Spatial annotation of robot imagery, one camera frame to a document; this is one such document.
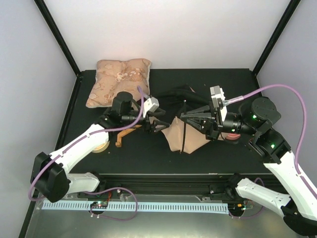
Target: beige floral pillow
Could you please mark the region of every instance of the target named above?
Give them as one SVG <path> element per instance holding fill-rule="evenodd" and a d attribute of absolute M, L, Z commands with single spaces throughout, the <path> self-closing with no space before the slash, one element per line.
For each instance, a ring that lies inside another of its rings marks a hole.
<path fill-rule="evenodd" d="M 133 99 L 141 99 L 137 86 L 150 94 L 149 73 L 151 62 L 147 59 L 129 61 L 100 60 L 97 62 L 96 83 L 91 90 L 86 106 L 88 108 L 110 107 L 117 93 L 125 91 Z"/>

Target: black table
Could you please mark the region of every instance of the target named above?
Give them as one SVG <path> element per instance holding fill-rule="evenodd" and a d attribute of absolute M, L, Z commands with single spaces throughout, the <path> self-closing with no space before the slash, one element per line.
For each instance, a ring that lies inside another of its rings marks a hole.
<path fill-rule="evenodd" d="M 87 108 L 86 101 L 95 83 L 95 70 L 86 70 L 68 124 L 64 144 L 82 134 L 105 110 Z M 247 94 L 259 85 L 248 69 L 151 69 L 150 90 L 157 94 L 184 84 L 210 97 L 210 87 L 220 85 L 227 99 Z M 239 103 L 228 106 L 238 112 Z M 171 152 L 162 133 L 149 135 L 136 130 L 123 138 L 122 148 L 116 137 L 102 153 L 91 153 L 72 173 L 95 171 L 99 174 L 261 174 L 270 173 L 251 156 L 243 145 L 223 141 L 209 142 L 192 154 Z"/>

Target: metal rod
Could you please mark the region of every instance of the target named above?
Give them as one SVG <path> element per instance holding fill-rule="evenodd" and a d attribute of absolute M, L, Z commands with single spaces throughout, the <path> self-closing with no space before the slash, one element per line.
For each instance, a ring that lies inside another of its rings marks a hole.
<path fill-rule="evenodd" d="M 44 17 L 46 23 L 48 24 L 51 32 L 53 33 L 55 39 L 57 40 L 58 45 L 60 46 L 61 50 L 63 51 L 66 59 L 68 60 L 70 66 L 72 67 L 76 76 L 80 75 L 79 67 L 77 66 L 75 59 L 73 58 L 66 42 L 64 41 L 63 36 L 61 35 L 48 7 L 46 6 L 44 0 L 34 0 L 36 5 L 38 6 L 42 16 Z"/>
<path fill-rule="evenodd" d="M 289 19 L 291 19 L 296 7 L 298 6 L 298 4 L 300 3 L 301 0 L 291 0 L 286 8 L 286 10 L 284 11 L 278 25 L 276 26 L 276 29 L 274 30 L 271 38 L 269 39 L 265 49 L 263 50 L 259 61 L 257 62 L 256 66 L 253 69 L 253 74 L 255 76 L 257 76 L 262 68 L 262 66 L 264 65 L 267 57 L 269 56 L 269 54 L 271 53 L 275 43 L 277 42 L 278 38 L 280 37 L 280 35 L 282 34 L 285 26 L 287 25 Z"/>

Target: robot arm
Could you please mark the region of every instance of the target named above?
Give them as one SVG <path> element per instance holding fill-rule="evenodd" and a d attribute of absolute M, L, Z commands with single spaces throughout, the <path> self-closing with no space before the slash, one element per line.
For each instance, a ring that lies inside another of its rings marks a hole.
<path fill-rule="evenodd" d="M 266 97 L 244 103 L 239 114 L 228 113 L 224 93 L 219 86 L 211 88 L 210 105 L 181 115 L 181 120 L 215 140 L 220 133 L 237 133 L 239 143 L 245 144 L 254 157 L 259 158 L 281 182 L 289 194 L 281 194 L 255 184 L 235 174 L 230 186 L 243 198 L 253 200 L 280 215 L 284 222 L 300 235 L 317 235 L 317 199 L 300 177 L 311 188 L 316 187 L 299 167 L 294 165 L 294 153 L 281 134 L 272 126 L 281 118 L 274 103 Z"/>
<path fill-rule="evenodd" d="M 118 93 L 113 100 L 112 107 L 108 108 L 83 134 L 49 155 L 44 152 L 37 155 L 34 160 L 31 183 L 48 163 L 51 165 L 38 178 L 34 187 L 50 202 L 59 201 L 68 193 L 95 191 L 100 184 L 97 175 L 92 173 L 71 174 L 70 171 L 94 149 L 103 146 L 106 148 L 110 133 L 105 129 L 125 126 L 138 119 L 137 115 L 140 112 L 132 110 L 131 106 L 132 95 L 127 92 Z M 168 124 L 159 120 L 150 123 L 149 116 L 155 116 L 158 108 L 157 99 L 149 97 L 143 104 L 143 116 L 140 117 L 137 124 L 142 125 L 148 132 L 157 132 L 168 127 Z"/>

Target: gray wall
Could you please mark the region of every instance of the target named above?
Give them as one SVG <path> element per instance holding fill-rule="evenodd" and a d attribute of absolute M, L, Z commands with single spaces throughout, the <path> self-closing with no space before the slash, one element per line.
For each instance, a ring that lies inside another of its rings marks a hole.
<path fill-rule="evenodd" d="M 284 83 L 297 89 L 308 109 L 308 130 L 300 153 L 300 165 L 317 185 L 317 1 L 301 1 L 276 43 L 258 79 L 261 86 Z M 275 103 L 282 119 L 275 128 L 295 150 L 302 127 L 302 109 L 287 89 L 264 92 Z"/>
<path fill-rule="evenodd" d="M 34 157 L 54 149 L 75 75 L 32 0 L 2 1 L 0 32 L 0 231 L 11 238 L 29 205 Z"/>
<path fill-rule="evenodd" d="M 80 68 L 253 68 L 289 0 L 45 0 Z"/>

